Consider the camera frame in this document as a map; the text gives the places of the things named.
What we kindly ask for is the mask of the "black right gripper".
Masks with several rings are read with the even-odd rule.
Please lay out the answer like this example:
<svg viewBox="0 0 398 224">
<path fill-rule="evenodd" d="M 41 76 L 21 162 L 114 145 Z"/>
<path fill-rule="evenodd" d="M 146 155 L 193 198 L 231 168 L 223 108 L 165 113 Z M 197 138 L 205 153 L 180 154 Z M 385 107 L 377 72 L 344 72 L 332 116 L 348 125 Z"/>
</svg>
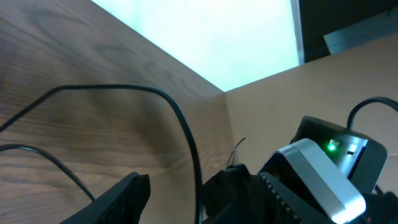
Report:
<svg viewBox="0 0 398 224">
<path fill-rule="evenodd" d="M 246 166 L 232 165 L 203 185 L 204 224 L 277 223 L 277 212 L 264 180 Z"/>
</svg>

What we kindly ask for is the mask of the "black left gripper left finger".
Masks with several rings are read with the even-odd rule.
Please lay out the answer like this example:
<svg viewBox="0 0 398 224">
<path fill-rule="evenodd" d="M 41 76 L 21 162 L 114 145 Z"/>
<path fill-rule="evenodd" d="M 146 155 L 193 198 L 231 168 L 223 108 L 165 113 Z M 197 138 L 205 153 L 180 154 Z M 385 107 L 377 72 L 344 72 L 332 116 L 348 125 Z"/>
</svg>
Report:
<svg viewBox="0 0 398 224">
<path fill-rule="evenodd" d="M 149 197 L 149 176 L 132 172 L 61 224 L 138 224 Z"/>
</svg>

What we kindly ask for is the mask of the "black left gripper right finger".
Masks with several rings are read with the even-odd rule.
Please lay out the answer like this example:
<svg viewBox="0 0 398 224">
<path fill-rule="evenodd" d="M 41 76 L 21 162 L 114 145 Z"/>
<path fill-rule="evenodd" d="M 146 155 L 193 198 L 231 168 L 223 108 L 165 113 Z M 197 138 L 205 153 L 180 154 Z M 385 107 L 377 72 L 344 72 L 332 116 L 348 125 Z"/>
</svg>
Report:
<svg viewBox="0 0 398 224">
<path fill-rule="evenodd" d="M 259 174 L 265 189 L 265 216 L 270 223 L 327 224 L 332 221 L 270 173 Z"/>
</svg>

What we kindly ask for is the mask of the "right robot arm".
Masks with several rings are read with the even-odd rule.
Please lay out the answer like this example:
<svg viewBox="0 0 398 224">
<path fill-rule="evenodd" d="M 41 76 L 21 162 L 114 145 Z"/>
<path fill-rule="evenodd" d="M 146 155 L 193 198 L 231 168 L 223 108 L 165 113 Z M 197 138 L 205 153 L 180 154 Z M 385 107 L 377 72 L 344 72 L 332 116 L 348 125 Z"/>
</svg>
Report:
<svg viewBox="0 0 398 224">
<path fill-rule="evenodd" d="M 255 175 L 228 166 L 206 182 L 207 223 L 396 223 L 397 196 L 375 194 L 386 148 L 306 116 Z"/>
</svg>

